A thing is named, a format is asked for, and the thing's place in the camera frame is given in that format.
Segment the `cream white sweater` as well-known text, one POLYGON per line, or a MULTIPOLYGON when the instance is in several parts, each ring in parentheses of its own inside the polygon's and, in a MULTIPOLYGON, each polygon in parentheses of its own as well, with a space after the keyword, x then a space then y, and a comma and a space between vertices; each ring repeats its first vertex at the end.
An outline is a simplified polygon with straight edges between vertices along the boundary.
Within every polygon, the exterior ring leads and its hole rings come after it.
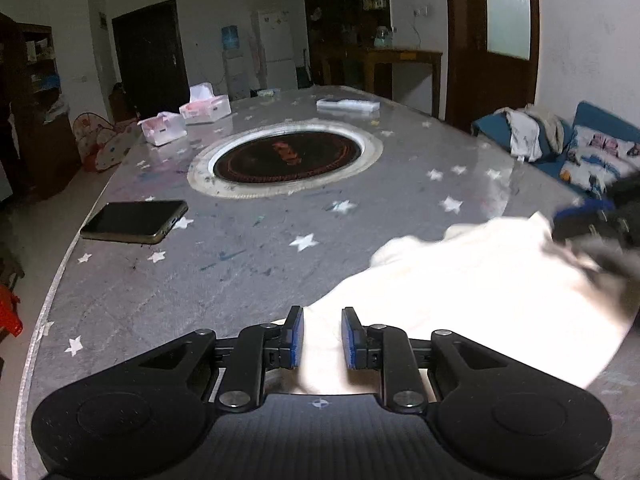
POLYGON ((452 330, 578 387, 612 361, 639 311, 639 256, 586 238, 563 246, 541 214, 450 226, 438 242, 389 240, 370 266, 304 310, 302 362, 267 376, 271 392, 371 392, 350 370, 342 311, 425 339, 452 330))

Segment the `butterfly pattern pillow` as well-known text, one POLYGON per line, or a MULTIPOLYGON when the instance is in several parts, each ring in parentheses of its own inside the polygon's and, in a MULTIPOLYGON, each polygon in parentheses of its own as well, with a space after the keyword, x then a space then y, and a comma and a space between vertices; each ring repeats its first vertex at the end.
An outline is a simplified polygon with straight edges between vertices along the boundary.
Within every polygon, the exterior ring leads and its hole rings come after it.
POLYGON ((591 196, 601 197, 610 184, 638 171, 638 142, 577 126, 559 177, 591 196))

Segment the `blue sofa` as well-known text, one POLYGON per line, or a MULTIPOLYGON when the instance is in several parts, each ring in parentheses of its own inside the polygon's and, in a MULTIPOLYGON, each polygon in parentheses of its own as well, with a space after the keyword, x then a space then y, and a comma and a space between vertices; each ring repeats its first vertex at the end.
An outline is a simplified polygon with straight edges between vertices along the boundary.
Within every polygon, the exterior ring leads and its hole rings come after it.
POLYGON ((527 105, 500 108, 472 123, 521 162, 528 162, 574 191, 600 198, 611 185, 639 172, 639 128, 582 101, 570 124, 527 105))

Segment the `black smartphone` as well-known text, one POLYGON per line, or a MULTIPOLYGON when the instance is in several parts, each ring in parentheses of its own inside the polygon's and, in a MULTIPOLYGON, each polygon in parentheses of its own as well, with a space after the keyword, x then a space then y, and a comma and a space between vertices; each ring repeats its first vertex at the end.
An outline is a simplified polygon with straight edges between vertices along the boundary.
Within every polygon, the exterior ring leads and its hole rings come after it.
POLYGON ((156 245, 189 210, 184 200, 113 202, 80 229, 84 240, 156 245))

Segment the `round black induction cooktop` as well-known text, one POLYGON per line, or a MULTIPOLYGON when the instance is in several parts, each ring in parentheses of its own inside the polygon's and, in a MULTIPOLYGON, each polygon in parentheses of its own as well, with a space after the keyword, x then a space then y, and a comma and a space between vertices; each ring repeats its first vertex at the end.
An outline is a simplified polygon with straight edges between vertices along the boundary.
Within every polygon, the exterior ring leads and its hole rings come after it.
POLYGON ((202 194, 254 200, 355 177, 382 153, 380 139, 346 122, 296 120, 217 140, 194 157, 186 177, 202 194))

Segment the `dark wooden door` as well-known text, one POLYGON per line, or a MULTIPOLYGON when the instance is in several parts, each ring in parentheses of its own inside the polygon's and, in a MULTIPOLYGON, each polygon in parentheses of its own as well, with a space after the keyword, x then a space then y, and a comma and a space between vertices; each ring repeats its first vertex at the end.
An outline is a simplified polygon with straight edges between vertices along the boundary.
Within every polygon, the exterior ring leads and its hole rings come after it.
POLYGON ((446 122, 463 131, 535 101, 539 0, 447 0, 446 122))

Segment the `small pink tissue pack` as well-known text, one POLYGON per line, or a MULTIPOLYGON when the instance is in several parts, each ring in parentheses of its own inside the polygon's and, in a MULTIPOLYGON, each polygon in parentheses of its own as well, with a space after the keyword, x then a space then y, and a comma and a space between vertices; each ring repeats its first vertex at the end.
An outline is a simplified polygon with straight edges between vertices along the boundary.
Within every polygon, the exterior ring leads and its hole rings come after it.
POLYGON ((183 117, 171 112, 160 112, 154 117, 140 120, 138 126, 141 128, 145 141, 156 148, 186 136, 186 124, 183 117))

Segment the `white remote control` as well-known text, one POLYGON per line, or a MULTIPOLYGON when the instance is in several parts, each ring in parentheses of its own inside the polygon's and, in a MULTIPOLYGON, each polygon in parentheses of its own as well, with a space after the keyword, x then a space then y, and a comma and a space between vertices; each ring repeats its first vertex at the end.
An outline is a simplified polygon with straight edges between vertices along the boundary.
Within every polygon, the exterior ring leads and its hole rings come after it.
POLYGON ((316 107, 317 110, 325 110, 326 112, 347 112, 370 115, 380 110, 380 103, 367 100, 321 99, 317 101, 316 107))

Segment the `pink white tissue box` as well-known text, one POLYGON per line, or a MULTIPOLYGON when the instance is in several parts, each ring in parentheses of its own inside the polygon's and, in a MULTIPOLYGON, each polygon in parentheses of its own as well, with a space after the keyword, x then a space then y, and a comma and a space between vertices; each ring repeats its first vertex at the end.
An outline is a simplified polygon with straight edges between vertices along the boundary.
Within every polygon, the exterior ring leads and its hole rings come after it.
POLYGON ((190 100, 179 108, 187 125, 211 124, 231 114, 229 97, 215 96, 210 82, 190 87, 190 100))

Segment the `red plastic stool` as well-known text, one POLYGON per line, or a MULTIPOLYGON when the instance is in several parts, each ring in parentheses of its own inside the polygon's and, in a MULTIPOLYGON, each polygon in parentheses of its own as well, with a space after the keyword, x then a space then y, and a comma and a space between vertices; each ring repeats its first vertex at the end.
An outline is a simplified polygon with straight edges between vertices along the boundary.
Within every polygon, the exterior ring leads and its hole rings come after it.
POLYGON ((17 314, 20 298, 14 295, 5 284, 0 284, 0 326, 14 337, 23 331, 23 322, 17 314))

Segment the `small blue white packet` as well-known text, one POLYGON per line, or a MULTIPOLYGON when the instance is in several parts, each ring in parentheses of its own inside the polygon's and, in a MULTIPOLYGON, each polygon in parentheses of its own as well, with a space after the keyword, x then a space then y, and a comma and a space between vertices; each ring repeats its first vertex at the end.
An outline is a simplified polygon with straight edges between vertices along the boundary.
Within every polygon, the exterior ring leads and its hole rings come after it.
POLYGON ((278 88, 274 89, 260 89, 257 91, 258 98, 273 99, 280 94, 278 88))

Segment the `water dispenser with blue bottle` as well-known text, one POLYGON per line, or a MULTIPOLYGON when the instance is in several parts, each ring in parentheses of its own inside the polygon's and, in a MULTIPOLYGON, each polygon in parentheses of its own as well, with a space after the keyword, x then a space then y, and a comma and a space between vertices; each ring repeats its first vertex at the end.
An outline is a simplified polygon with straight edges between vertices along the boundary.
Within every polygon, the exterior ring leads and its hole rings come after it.
POLYGON ((232 100, 248 99, 250 85, 245 70, 244 56, 240 48, 240 37, 235 25, 221 29, 222 60, 228 96, 232 100))

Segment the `dark wooden side table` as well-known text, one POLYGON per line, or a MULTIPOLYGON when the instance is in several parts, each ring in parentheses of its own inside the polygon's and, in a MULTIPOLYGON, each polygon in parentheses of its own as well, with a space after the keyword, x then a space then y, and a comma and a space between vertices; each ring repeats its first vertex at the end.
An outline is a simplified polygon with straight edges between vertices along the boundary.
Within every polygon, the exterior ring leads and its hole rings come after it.
POLYGON ((388 66, 390 76, 390 96, 394 95, 393 66, 400 64, 422 64, 431 69, 432 104, 431 115, 439 118, 440 111, 440 84, 442 83, 442 51, 420 50, 413 48, 375 48, 375 47, 320 47, 317 52, 320 62, 323 84, 333 86, 332 63, 335 61, 357 62, 362 65, 365 92, 380 96, 378 90, 382 86, 376 82, 376 76, 380 73, 379 65, 388 66))

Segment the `dark display cabinet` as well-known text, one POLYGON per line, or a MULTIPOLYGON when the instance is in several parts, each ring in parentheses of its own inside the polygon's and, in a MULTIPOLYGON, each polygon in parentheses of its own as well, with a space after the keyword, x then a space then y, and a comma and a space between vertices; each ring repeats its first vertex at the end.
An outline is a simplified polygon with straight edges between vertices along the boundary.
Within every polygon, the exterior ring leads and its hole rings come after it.
POLYGON ((304 0, 311 81, 322 84, 321 50, 372 47, 380 27, 391 29, 390 0, 304 0))

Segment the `white refrigerator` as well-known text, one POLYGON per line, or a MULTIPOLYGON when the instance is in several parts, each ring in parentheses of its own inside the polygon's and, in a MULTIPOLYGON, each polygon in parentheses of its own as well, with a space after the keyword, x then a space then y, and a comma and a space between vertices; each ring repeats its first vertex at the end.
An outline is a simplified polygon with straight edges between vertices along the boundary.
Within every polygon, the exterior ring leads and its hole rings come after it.
POLYGON ((288 12, 256 12, 253 18, 260 86, 281 91, 295 90, 297 75, 288 12))

